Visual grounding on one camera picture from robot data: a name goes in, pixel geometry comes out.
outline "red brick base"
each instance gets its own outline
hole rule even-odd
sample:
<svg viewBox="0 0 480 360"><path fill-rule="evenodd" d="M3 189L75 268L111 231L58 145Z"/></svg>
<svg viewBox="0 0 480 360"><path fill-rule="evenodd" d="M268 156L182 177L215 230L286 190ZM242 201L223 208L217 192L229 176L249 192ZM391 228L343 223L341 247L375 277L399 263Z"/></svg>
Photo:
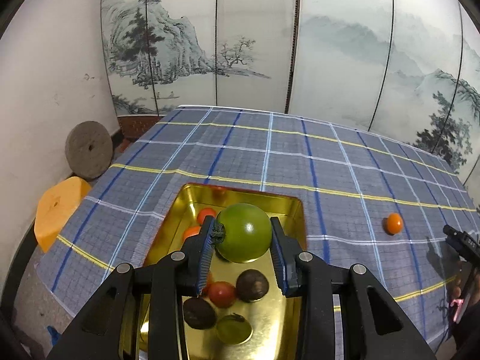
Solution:
<svg viewBox="0 0 480 360"><path fill-rule="evenodd" d="M161 116L119 116L117 119L125 138L138 139L161 118Z"/></svg>

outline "stone disc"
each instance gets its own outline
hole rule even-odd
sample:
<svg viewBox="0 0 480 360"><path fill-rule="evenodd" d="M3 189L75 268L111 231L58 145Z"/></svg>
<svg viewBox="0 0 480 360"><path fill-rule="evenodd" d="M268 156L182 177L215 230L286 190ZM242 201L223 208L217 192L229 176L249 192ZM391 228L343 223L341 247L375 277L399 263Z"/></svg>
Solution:
<svg viewBox="0 0 480 360"><path fill-rule="evenodd" d="M80 123L68 134L65 155L73 173L83 179L96 179L110 166L113 156L110 134L98 122Z"/></svg>

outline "table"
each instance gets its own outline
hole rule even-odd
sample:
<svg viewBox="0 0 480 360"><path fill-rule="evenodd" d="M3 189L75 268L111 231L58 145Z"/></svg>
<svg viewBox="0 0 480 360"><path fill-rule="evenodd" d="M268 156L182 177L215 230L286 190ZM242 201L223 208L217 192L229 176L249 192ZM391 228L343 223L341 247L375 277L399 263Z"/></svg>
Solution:
<svg viewBox="0 0 480 360"><path fill-rule="evenodd" d="M477 234L480 227L473 202L448 164L353 128L222 107L170 112L82 201L37 268L70 314L119 263L143 264L173 199L188 182L300 198L309 251L336 266L365 264L433 348L443 338L446 284L455 274L456 257L442 228L448 223ZM382 229L391 212L405 222L395 236Z"/></svg>

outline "shiitake mushroom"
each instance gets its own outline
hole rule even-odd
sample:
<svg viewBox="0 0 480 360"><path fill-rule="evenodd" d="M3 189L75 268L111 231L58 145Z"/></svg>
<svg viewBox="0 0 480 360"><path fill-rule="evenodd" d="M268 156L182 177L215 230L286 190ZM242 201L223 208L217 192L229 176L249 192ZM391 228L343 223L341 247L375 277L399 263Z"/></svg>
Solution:
<svg viewBox="0 0 480 360"><path fill-rule="evenodd" d="M189 298L183 303L183 318L193 329L204 330L215 326L217 314L203 298Z"/></svg>
<svg viewBox="0 0 480 360"><path fill-rule="evenodd" d="M237 278L237 296L244 302L255 302L268 292L268 280L256 269L247 269Z"/></svg>

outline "gold metal tray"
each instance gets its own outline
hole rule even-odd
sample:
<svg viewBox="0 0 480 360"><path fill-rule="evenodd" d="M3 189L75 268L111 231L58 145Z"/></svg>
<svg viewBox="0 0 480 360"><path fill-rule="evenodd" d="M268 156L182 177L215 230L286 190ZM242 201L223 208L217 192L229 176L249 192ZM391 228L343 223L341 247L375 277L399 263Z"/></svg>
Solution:
<svg viewBox="0 0 480 360"><path fill-rule="evenodd" d="M305 221L302 202L290 196L272 193L218 187L202 184L184 185L174 200L148 251L144 266L155 264L166 254L182 247L182 234L196 226L198 212L211 207L217 212L235 203L250 203L264 210L268 216L278 216L285 233L296 238L305 250ZM254 303L237 300L229 309L213 308L220 319L223 315L237 313L251 324L253 334L243 344L227 346L217 338L215 328L195 330L185 324L189 357L192 360L238 359L274 360L294 358L299 324L300 299L286 299L277 286L272 259L268 251L253 262L236 264L224 262L215 254L210 271L215 281L235 285L237 277L246 269L258 269L270 284L268 293ZM141 309L140 349L147 351L148 305L146 295Z"/></svg>

